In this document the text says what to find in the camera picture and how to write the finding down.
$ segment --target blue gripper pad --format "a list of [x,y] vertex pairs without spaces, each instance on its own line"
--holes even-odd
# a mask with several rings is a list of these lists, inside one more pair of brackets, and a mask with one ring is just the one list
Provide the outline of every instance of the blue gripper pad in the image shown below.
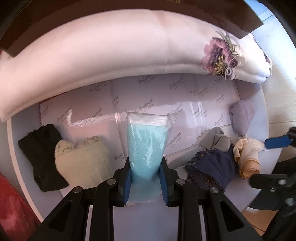
[[266,139],[264,142],[264,145],[267,149],[273,149],[273,148],[287,147],[291,143],[292,143],[292,140],[287,135],[284,135],[282,137]]
[[126,180],[124,182],[124,193],[123,193],[124,205],[128,201],[130,190],[131,190],[131,168],[129,168],[128,173],[126,175]]
[[161,191],[163,193],[163,200],[164,200],[165,204],[168,205],[168,185],[165,180],[165,174],[164,174],[162,165],[160,165],[160,169],[159,169],[158,174],[159,174]]

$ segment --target black folded cloth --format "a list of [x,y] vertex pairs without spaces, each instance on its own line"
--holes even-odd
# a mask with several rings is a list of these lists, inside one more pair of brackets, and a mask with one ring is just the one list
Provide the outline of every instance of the black folded cloth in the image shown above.
[[237,170],[233,147],[231,144],[226,152],[210,149],[196,153],[185,166],[188,180],[200,188],[217,187],[224,192]]
[[41,191],[67,187],[68,182],[58,173],[54,151],[61,135],[53,124],[41,126],[18,141],[18,145],[33,166],[34,180]]

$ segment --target teal fabric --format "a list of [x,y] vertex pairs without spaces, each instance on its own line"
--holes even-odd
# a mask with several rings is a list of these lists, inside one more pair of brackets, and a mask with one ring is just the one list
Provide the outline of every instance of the teal fabric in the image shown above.
[[168,130],[168,127],[163,126],[128,125],[128,155],[132,178],[130,202],[147,202],[160,195],[158,171]]

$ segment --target light blue package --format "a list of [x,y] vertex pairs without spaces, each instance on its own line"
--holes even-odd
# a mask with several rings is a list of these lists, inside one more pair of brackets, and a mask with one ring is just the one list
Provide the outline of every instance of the light blue package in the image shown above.
[[167,115],[131,112],[127,121],[132,175],[129,203],[147,202],[161,194],[158,171],[174,121]]

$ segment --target tile floor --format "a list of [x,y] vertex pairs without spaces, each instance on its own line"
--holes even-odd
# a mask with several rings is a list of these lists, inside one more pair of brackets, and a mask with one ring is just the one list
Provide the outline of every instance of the tile floor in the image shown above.
[[[296,126],[296,48],[288,34],[271,16],[253,34],[273,61],[272,76],[262,84],[269,120],[270,137],[281,136]],[[279,161],[296,156],[296,148],[284,148]],[[262,236],[276,212],[247,208],[243,215]]]

